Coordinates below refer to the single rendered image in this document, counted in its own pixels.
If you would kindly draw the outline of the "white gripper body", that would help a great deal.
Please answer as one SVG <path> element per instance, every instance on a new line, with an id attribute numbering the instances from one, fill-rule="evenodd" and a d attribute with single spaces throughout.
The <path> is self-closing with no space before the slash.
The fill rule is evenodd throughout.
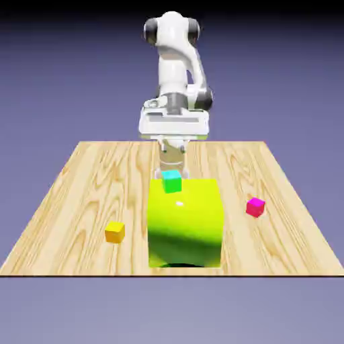
<path id="1" fill-rule="evenodd" d="M 182 109 L 180 115 L 169 115 L 164 107 L 142 108 L 138 131 L 143 139 L 205 140 L 209 113 Z"/>

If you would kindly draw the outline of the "small green cube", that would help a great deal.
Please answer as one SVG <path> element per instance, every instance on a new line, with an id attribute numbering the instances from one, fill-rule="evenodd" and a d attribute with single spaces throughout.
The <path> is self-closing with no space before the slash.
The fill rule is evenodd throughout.
<path id="1" fill-rule="evenodd" d="M 170 194 L 181 191 L 181 174 L 178 170 L 162 171 L 161 177 L 165 193 Z"/>

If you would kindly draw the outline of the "small pink cube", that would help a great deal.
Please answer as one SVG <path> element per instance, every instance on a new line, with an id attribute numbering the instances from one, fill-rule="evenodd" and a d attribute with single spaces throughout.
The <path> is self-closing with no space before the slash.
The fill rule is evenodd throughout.
<path id="1" fill-rule="evenodd" d="M 259 198 L 251 198 L 246 205 L 246 213 L 258 218 L 263 214 L 265 209 L 265 201 Z"/>

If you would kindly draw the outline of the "small orange cube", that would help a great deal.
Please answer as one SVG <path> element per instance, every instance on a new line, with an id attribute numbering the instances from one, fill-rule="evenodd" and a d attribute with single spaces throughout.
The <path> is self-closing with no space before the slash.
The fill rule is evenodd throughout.
<path id="1" fill-rule="evenodd" d="M 123 222 L 110 221 L 105 228 L 105 239 L 109 243 L 119 244 L 125 237 L 125 224 Z"/>

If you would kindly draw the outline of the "large yellow-green box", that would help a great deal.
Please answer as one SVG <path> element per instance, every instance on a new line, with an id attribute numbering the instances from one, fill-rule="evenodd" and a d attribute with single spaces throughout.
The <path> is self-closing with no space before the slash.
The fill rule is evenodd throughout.
<path id="1" fill-rule="evenodd" d="M 181 191 L 165 193 L 150 181 L 147 208 L 150 267 L 219 267 L 224 207 L 215 179 L 183 179 Z"/>

